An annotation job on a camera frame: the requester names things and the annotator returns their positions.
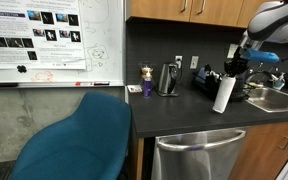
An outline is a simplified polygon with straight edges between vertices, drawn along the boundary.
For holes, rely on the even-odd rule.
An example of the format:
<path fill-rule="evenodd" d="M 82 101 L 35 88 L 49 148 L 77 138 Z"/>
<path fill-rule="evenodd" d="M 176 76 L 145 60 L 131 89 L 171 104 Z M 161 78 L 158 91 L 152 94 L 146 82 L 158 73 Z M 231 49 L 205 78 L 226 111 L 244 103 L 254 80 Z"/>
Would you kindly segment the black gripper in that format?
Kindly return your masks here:
<path fill-rule="evenodd" d="M 230 77 L 244 73 L 248 68 L 248 60 L 242 58 L 241 55 L 244 48 L 238 47 L 235 51 L 233 58 L 224 62 L 224 71 Z"/>

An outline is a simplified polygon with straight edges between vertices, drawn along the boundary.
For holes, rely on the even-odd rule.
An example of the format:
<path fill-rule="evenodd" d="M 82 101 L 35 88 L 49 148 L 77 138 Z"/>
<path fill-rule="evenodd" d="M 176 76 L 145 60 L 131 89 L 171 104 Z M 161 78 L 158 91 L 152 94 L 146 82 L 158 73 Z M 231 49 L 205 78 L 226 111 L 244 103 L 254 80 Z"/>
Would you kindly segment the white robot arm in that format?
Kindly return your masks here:
<path fill-rule="evenodd" d="M 273 52 L 260 50 L 264 42 L 288 43 L 288 0 L 264 2 L 249 21 L 233 58 L 224 63 L 230 77 L 242 74 L 251 60 L 276 63 Z"/>

